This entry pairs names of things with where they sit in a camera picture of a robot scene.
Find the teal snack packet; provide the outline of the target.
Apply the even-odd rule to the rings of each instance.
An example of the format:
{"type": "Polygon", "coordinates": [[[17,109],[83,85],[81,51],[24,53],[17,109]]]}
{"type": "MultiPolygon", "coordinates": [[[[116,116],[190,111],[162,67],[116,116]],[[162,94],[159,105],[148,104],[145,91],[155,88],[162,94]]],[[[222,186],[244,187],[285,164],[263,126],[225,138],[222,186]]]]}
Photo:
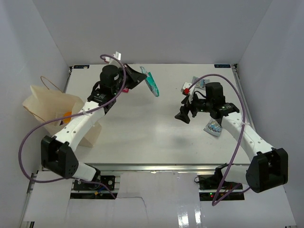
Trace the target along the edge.
{"type": "Polygon", "coordinates": [[[145,82],[149,88],[149,90],[152,92],[152,94],[155,96],[155,97],[159,97],[159,89],[156,85],[156,82],[151,74],[151,72],[148,72],[144,67],[140,67],[141,71],[143,74],[146,75],[146,79],[145,79],[145,82]]]}

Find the grey snack packet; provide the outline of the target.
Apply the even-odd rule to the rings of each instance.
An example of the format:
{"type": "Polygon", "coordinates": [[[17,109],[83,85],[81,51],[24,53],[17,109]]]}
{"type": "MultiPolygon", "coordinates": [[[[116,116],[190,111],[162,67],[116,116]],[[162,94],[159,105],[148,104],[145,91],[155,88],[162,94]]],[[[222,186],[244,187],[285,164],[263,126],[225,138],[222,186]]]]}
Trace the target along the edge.
{"type": "MultiPolygon", "coordinates": [[[[193,77],[192,78],[192,83],[194,83],[196,80],[198,79],[198,77],[193,77]]],[[[209,83],[210,80],[209,79],[201,79],[200,81],[198,81],[196,84],[195,84],[195,88],[198,88],[198,89],[202,89],[202,90],[205,90],[205,87],[206,87],[206,84],[209,83]]]]}
{"type": "Polygon", "coordinates": [[[213,136],[220,137],[222,133],[222,127],[215,119],[211,118],[205,126],[204,131],[213,136]]]}

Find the orange mango candy bag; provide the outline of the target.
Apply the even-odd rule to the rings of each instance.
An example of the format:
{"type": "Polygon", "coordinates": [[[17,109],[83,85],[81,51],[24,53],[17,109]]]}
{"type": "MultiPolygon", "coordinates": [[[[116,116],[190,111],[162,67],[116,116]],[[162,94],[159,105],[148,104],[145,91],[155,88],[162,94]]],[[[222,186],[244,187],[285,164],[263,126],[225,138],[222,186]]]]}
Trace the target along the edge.
{"type": "Polygon", "coordinates": [[[71,117],[70,117],[71,115],[72,115],[72,112],[66,112],[66,113],[64,113],[64,115],[63,115],[63,117],[64,117],[64,119],[63,119],[64,124],[67,124],[67,123],[69,123],[71,121],[71,117]]]}

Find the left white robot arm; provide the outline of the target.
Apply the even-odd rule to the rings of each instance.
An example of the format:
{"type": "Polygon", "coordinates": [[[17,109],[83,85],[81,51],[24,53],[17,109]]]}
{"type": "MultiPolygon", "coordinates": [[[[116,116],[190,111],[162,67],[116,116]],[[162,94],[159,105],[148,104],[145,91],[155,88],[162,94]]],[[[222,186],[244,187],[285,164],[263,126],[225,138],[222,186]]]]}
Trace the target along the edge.
{"type": "Polygon", "coordinates": [[[115,104],[119,91],[133,89],[147,76],[135,71],[127,64],[122,67],[106,65],[100,73],[100,80],[76,117],[54,136],[45,136],[41,141],[41,163],[44,168],[65,178],[84,180],[91,190],[100,185],[98,170],[79,162],[74,152],[93,125],[104,117],[115,104]]]}

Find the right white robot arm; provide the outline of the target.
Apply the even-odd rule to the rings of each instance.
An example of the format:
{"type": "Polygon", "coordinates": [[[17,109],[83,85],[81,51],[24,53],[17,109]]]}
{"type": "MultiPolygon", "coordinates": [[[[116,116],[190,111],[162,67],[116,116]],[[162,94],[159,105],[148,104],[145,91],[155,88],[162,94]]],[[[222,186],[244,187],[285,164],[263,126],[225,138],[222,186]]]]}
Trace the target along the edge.
{"type": "Polygon", "coordinates": [[[223,87],[219,82],[207,83],[206,95],[198,98],[190,83],[184,83],[181,92],[185,95],[176,119],[190,122],[189,113],[193,117],[198,112],[209,113],[220,126],[228,131],[235,140],[240,140],[240,147],[249,158],[250,165],[243,167],[226,164],[216,168],[215,185],[226,189],[234,183],[248,185],[254,192],[260,193],[288,182],[288,154],[283,148],[276,149],[264,141],[253,128],[242,120],[239,109],[228,103],[223,95],[223,87]]]}

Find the beige paper bag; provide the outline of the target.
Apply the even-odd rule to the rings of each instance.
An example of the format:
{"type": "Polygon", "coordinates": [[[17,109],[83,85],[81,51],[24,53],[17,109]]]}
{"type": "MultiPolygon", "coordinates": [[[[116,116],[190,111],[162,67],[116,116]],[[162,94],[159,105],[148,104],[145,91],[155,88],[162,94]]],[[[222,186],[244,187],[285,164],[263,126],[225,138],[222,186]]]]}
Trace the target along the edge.
{"type": "MultiPolygon", "coordinates": [[[[40,123],[63,117],[66,112],[76,114],[84,106],[85,103],[78,96],[63,93],[55,84],[44,76],[40,76],[40,79],[44,87],[31,85],[30,89],[32,95],[22,103],[23,107],[40,123]],[[43,79],[47,80],[57,90],[49,89],[43,79]]],[[[46,124],[44,125],[44,128],[53,136],[67,125],[59,125],[60,122],[61,120],[46,124]]],[[[101,129],[102,127],[100,123],[96,122],[82,138],[79,145],[93,147],[98,139],[101,129]]]]}

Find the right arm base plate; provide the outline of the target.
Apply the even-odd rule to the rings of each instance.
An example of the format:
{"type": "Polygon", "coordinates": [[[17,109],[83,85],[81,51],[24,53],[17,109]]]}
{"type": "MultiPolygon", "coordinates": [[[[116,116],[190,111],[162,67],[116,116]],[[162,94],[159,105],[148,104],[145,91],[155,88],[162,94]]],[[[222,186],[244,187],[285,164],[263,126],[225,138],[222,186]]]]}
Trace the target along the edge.
{"type": "MultiPolygon", "coordinates": [[[[199,199],[200,201],[212,201],[215,197],[219,180],[215,180],[213,175],[198,175],[194,178],[194,182],[199,187],[199,199]]],[[[220,199],[224,196],[228,191],[237,186],[235,182],[224,182],[218,197],[216,200],[220,199]]],[[[239,185],[232,193],[230,193],[227,197],[224,198],[226,201],[234,201],[234,200],[245,200],[245,196],[243,191],[243,185],[239,185]]]]}

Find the aluminium table rail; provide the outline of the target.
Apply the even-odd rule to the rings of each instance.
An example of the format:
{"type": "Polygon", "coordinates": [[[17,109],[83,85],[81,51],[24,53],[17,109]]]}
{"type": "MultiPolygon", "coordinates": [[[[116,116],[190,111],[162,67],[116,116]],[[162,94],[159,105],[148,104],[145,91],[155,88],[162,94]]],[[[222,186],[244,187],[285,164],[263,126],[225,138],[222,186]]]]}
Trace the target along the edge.
{"type": "Polygon", "coordinates": [[[101,171],[212,171],[221,164],[89,163],[101,171]]]}

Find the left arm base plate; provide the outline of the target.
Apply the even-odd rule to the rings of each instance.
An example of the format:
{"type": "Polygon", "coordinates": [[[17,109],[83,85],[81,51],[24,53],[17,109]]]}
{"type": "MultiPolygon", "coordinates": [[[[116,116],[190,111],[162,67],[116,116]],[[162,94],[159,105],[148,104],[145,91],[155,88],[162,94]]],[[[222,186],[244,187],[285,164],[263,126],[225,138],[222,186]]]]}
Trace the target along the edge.
{"type": "Polygon", "coordinates": [[[70,198],[72,199],[87,199],[87,200],[114,200],[114,197],[104,187],[106,186],[116,197],[117,193],[115,189],[115,176],[114,175],[102,175],[97,177],[97,182],[100,184],[84,183],[76,180],[72,185],[70,198]]]}

